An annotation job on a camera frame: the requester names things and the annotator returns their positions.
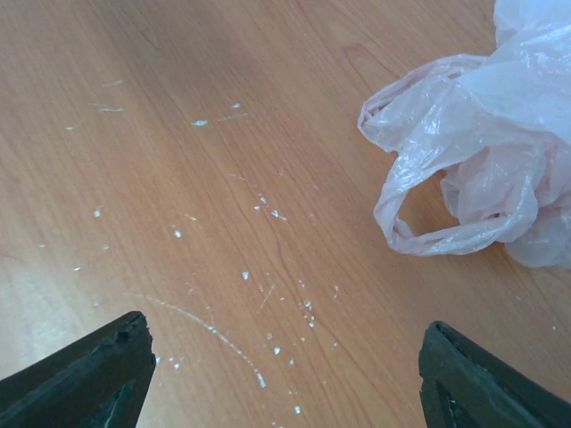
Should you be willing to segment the translucent pink plastic trash bag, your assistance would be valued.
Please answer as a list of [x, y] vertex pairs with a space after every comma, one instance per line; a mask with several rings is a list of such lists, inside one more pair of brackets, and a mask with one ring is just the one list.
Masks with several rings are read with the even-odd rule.
[[[530, 268], [570, 266], [570, 4], [499, 1], [495, 51], [425, 64], [364, 102], [358, 130], [397, 157], [374, 216], [416, 256], [503, 243]], [[436, 173], [456, 226], [414, 234], [408, 193]]]

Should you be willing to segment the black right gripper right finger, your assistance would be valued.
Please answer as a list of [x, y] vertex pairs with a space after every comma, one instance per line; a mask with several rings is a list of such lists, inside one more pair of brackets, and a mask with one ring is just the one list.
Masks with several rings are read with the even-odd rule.
[[570, 403], [450, 325], [433, 322], [418, 355], [428, 427], [568, 427]]

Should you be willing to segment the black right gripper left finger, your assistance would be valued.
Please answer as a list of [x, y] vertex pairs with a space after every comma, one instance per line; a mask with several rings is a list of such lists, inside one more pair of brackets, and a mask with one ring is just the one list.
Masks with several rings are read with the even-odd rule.
[[134, 427], [156, 368], [130, 311], [1, 381], [3, 427]]

